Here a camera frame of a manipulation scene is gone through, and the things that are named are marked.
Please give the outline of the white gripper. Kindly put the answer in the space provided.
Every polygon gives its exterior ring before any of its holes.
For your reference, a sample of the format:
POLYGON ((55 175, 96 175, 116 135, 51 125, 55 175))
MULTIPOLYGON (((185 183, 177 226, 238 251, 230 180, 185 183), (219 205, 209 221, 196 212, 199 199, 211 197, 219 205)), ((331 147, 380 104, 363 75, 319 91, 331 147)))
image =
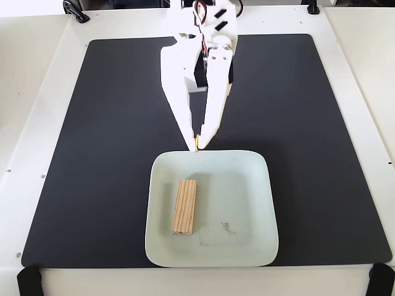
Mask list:
POLYGON ((196 151, 190 92, 207 87, 206 111, 197 147, 203 150, 220 127, 230 92, 229 71, 238 34, 231 1, 172 1, 176 43, 160 51, 162 89, 190 151, 196 151))

